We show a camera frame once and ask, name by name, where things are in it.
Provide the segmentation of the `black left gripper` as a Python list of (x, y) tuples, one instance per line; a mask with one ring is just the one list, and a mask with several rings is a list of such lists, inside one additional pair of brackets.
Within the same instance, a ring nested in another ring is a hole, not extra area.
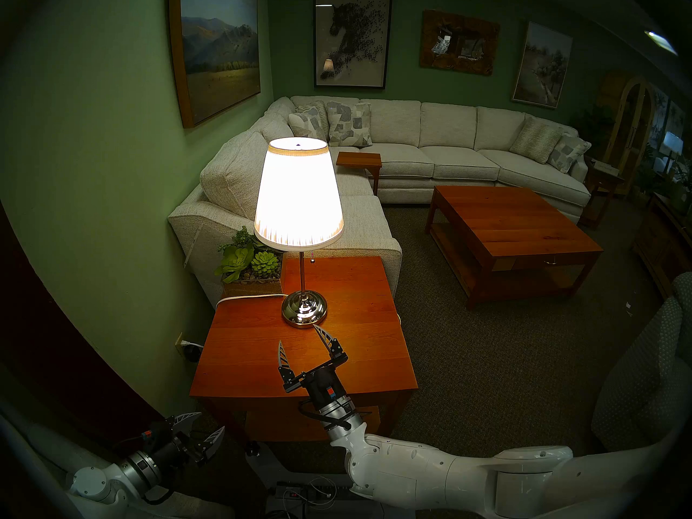
[(147, 492), (165, 479), (173, 469), (183, 467), (189, 460), (200, 465), (209, 462), (224, 438), (225, 426), (205, 438), (195, 441), (190, 432), (201, 412), (188, 412), (152, 424), (142, 434), (143, 449), (122, 460), (125, 479), (136, 492)]

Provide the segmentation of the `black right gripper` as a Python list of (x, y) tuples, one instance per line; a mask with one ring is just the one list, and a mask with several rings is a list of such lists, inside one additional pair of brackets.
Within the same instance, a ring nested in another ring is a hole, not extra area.
[[(278, 370), (287, 393), (298, 388), (304, 388), (308, 392), (309, 401), (299, 403), (300, 414), (319, 421), (330, 438), (341, 438), (363, 423), (336, 374), (336, 368), (347, 361), (347, 354), (336, 337), (316, 324), (313, 327), (329, 352), (330, 361), (295, 376), (282, 341), (279, 341)], [(303, 409), (303, 405), (309, 402), (315, 412)]]

